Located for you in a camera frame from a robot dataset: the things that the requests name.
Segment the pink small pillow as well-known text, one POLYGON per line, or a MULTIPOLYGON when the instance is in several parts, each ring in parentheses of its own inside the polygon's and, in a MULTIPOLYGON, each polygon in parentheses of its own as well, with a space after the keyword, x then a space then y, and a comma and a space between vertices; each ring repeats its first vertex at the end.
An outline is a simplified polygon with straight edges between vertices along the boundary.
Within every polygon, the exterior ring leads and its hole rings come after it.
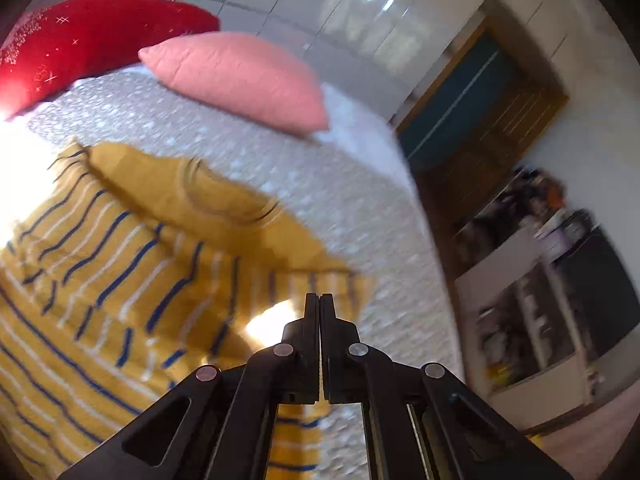
POLYGON ((294 136, 329 129, 314 70, 242 32, 171 38, 138 52, 158 81, 187 98, 294 136))

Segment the yellow striped knit sweater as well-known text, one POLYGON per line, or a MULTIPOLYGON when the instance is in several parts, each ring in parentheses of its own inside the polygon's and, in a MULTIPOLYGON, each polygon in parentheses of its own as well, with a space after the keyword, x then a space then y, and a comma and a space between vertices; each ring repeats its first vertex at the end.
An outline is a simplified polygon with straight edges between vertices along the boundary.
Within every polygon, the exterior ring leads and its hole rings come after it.
POLYGON ((250 323, 329 294, 355 321, 373 284, 288 214, 197 158, 73 144, 1 251, 1 432, 53 479, 192 370, 245 363, 250 323))

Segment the cluttered white shelf unit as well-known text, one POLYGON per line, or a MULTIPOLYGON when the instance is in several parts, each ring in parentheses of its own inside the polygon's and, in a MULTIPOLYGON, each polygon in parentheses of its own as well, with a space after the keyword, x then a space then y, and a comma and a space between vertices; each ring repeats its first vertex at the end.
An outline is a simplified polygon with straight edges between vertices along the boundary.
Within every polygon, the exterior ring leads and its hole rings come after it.
POLYGON ((600 408, 639 378, 639 324, 598 358, 555 266, 568 249, 561 224, 575 214, 608 236, 589 210, 567 207, 561 182, 518 168, 456 238, 469 383, 521 430, 600 408))

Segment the dark wooden door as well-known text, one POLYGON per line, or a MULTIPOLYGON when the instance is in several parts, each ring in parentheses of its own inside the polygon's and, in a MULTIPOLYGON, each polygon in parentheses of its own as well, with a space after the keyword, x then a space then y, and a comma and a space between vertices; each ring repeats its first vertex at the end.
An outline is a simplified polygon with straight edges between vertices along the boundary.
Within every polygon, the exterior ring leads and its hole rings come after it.
POLYGON ((397 128, 405 159, 460 229, 510 179, 568 96, 519 28, 484 18, 397 128))

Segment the red embroidered pillow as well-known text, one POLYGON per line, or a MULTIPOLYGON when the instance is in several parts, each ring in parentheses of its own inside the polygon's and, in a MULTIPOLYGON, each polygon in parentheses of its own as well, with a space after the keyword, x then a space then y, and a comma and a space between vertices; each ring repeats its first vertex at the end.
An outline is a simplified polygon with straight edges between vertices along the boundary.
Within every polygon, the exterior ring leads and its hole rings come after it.
POLYGON ((218 29, 214 14, 175 0, 66 0, 27 12, 1 47, 1 118, 137 63, 142 48, 218 29))

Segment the black television screen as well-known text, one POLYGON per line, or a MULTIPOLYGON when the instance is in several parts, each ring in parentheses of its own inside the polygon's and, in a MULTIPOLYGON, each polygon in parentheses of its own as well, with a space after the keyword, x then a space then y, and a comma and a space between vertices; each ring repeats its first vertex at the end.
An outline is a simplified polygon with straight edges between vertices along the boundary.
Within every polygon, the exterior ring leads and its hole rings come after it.
POLYGON ((639 297, 605 232, 575 214, 561 224, 568 249, 555 260, 600 358, 639 324, 639 297))

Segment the beige dotted quilt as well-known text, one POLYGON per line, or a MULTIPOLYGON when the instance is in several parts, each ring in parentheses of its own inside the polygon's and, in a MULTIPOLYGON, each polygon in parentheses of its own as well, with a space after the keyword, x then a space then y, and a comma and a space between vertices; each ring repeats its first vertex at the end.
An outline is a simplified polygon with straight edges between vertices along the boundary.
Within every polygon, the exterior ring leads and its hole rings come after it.
POLYGON ((26 136, 30 148, 43 144, 52 153, 21 166, 38 183, 17 223, 47 197, 44 175, 73 144, 201 159, 277 200, 332 255, 370 278, 370 299, 352 321, 365 341, 399 362, 436 361, 462 373, 454 312, 420 200, 334 146, 180 96, 137 66, 89 78, 39 105, 26 136))

